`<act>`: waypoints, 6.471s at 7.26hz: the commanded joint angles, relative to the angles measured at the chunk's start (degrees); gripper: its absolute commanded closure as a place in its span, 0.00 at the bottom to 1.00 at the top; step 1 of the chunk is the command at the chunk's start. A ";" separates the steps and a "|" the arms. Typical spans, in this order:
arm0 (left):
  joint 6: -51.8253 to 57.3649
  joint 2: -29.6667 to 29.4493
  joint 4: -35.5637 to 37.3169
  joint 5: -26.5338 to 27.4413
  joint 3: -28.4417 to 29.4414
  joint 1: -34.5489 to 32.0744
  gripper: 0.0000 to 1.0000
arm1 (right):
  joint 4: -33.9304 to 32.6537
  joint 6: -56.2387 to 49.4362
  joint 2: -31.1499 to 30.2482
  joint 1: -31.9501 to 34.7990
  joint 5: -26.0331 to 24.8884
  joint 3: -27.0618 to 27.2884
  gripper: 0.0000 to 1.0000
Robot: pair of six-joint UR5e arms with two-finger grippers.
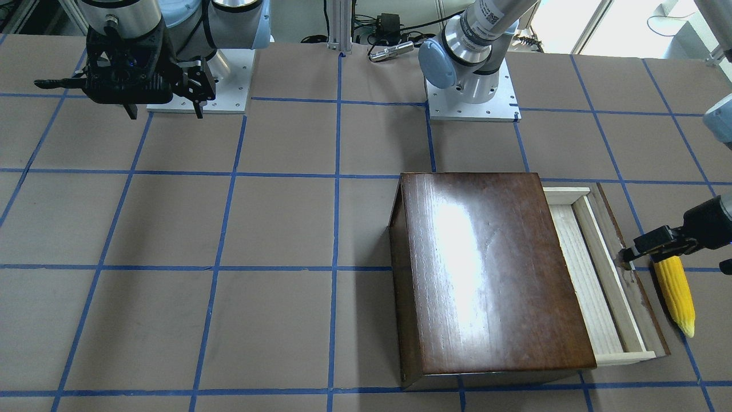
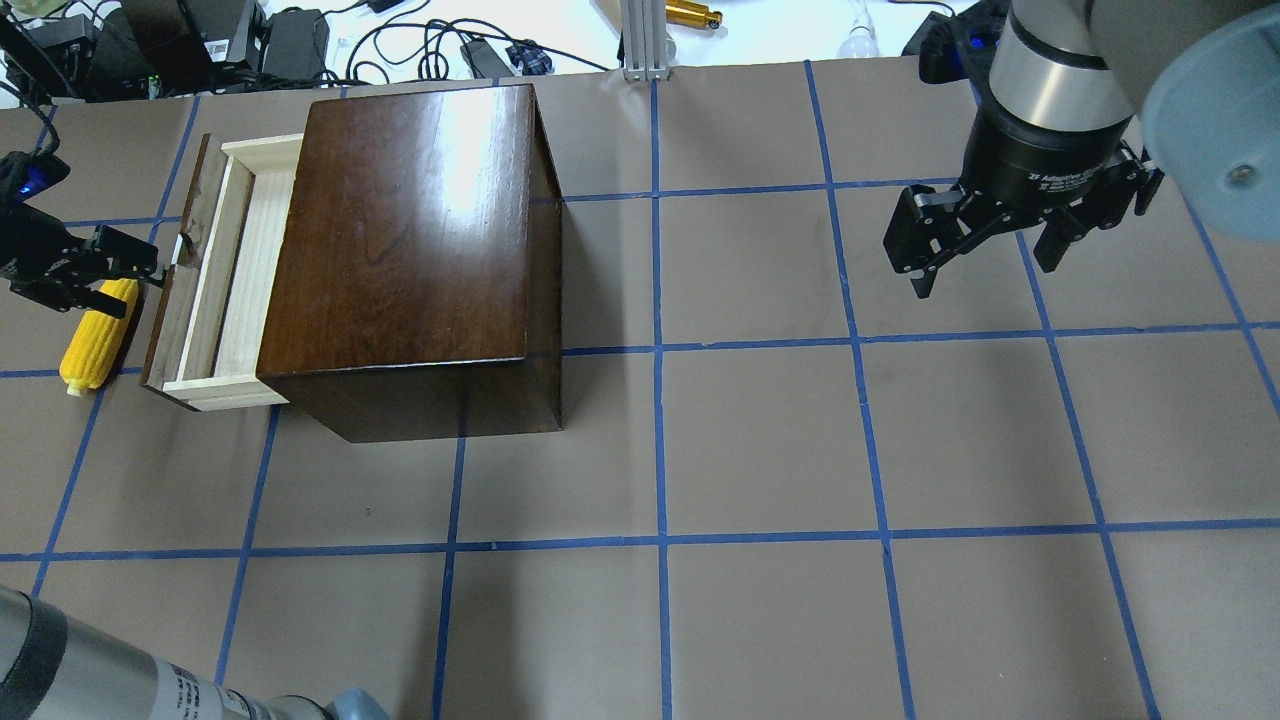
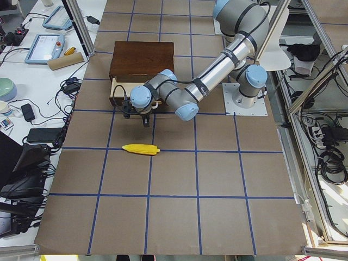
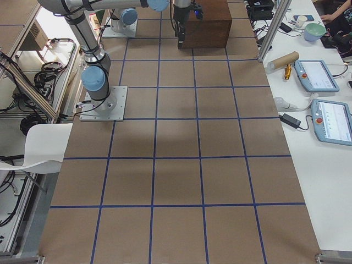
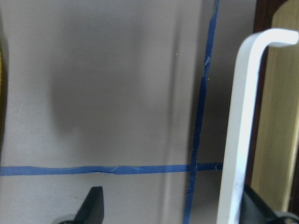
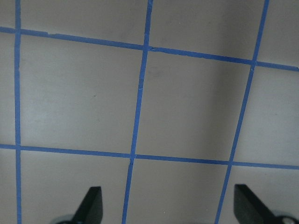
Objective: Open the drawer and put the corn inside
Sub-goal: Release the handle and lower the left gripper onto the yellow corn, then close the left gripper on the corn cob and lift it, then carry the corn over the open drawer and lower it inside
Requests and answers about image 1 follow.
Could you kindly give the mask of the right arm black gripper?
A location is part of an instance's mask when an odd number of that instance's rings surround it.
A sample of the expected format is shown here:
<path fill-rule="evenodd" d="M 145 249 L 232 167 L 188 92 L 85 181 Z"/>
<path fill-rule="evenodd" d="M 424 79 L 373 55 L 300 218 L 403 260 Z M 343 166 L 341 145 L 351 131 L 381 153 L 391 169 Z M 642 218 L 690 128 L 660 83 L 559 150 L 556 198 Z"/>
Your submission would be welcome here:
<path fill-rule="evenodd" d="M 138 119 L 137 104 L 167 104 L 175 96 L 188 99 L 194 114 L 216 98 L 216 81 L 206 58 L 176 62 L 172 85 L 163 76 L 172 65 L 172 46 L 165 26 L 135 39 L 113 39 L 89 29 L 86 36 L 86 75 L 81 89 L 98 104 L 121 105 L 131 120 Z"/>

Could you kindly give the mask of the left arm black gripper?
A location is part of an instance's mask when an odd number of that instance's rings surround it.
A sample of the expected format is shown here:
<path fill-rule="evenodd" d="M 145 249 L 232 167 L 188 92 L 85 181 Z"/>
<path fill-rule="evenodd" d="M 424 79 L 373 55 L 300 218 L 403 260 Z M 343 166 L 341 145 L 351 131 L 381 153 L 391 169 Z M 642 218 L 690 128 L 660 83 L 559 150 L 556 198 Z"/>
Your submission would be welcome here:
<path fill-rule="evenodd" d="M 690 255 L 703 249 L 716 250 L 731 242 L 731 196 L 718 195 L 684 213 L 682 228 L 661 226 L 633 240 L 620 250 L 620 266 L 630 270 L 642 256 L 659 263 L 672 256 Z"/>

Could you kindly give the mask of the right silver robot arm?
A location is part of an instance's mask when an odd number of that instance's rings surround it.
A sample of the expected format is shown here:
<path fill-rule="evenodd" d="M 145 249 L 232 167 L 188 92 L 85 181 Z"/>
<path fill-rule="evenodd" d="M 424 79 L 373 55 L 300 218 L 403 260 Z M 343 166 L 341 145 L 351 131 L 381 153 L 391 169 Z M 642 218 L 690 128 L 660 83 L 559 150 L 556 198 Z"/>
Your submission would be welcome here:
<path fill-rule="evenodd" d="M 81 1 L 87 60 L 71 79 L 131 119 L 245 114 L 254 55 L 272 41 L 269 1 Z"/>

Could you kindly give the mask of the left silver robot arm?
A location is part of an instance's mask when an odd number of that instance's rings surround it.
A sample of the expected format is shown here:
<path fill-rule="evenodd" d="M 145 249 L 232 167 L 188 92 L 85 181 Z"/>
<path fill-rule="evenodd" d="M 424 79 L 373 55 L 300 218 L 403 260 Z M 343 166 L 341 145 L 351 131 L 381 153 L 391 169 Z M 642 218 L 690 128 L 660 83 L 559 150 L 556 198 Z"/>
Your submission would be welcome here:
<path fill-rule="evenodd" d="M 442 31 L 419 47 L 426 82 L 463 104 L 491 99 L 520 17 L 533 1 L 476 1 L 450 16 Z M 642 256 L 661 263 L 673 256 L 730 244 L 730 195 L 717 195 L 684 213 L 682 226 L 661 226 L 636 237 L 619 253 L 625 267 Z"/>

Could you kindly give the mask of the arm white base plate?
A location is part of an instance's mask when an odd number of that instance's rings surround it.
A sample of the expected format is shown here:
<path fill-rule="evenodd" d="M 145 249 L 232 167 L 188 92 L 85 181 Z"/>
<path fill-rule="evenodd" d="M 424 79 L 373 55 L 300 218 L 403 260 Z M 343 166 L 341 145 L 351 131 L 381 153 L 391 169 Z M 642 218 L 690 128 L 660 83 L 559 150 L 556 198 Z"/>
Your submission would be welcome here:
<path fill-rule="evenodd" d="M 519 122 L 522 115 L 507 61 L 487 76 L 471 74 L 452 88 L 440 89 L 425 81 L 432 120 Z"/>
<path fill-rule="evenodd" d="M 202 114 L 245 114 L 249 101 L 249 89 L 253 78 L 255 50 L 218 49 L 206 64 L 206 72 L 189 68 L 193 85 L 201 86 L 210 80 L 215 94 L 193 100 L 173 95 L 166 104 L 149 104 L 148 112 L 168 114 L 194 114 L 196 108 Z"/>

